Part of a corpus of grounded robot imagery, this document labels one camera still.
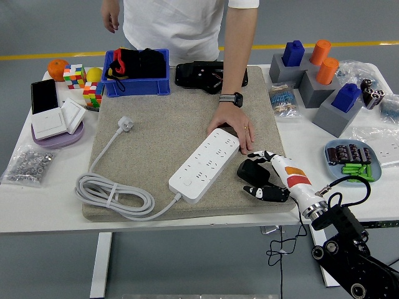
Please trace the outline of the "person's left hand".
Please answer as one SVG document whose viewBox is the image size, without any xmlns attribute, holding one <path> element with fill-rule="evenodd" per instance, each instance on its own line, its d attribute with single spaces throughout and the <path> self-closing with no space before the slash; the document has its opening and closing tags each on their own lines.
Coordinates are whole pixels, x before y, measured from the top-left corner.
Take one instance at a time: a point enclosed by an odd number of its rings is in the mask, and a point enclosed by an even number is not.
<svg viewBox="0 0 399 299">
<path fill-rule="evenodd" d="M 229 125 L 236 132 L 242 154 L 248 154 L 253 150 L 253 143 L 255 142 L 254 125 L 248 116 L 231 102 L 219 102 L 207 127 L 207 134 L 223 124 Z"/>
</svg>

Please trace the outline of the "person's right hand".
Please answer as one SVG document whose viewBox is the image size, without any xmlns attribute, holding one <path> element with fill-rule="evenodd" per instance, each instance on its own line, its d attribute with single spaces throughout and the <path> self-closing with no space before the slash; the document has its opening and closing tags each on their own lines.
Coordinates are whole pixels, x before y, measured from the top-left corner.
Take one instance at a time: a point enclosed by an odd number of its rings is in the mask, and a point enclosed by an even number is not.
<svg viewBox="0 0 399 299">
<path fill-rule="evenodd" d="M 112 34 L 118 31 L 120 5 L 118 0 L 103 0 L 101 5 L 103 25 Z"/>
</svg>

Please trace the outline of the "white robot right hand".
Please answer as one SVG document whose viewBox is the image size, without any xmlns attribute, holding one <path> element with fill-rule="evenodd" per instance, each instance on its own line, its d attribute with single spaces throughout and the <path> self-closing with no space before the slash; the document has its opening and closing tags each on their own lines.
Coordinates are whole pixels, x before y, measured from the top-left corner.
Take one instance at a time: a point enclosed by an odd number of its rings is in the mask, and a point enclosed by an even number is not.
<svg viewBox="0 0 399 299">
<path fill-rule="evenodd" d="M 313 214 L 323 214 L 327 211 L 327 203 L 322 196 L 316 195 L 309 178 L 293 160 L 270 151 L 256 151 L 248 154 L 248 158 L 261 157 L 257 159 L 260 163 L 268 161 L 280 177 L 283 185 L 288 189 L 291 198 L 299 204 L 302 215 L 310 219 Z"/>
</svg>

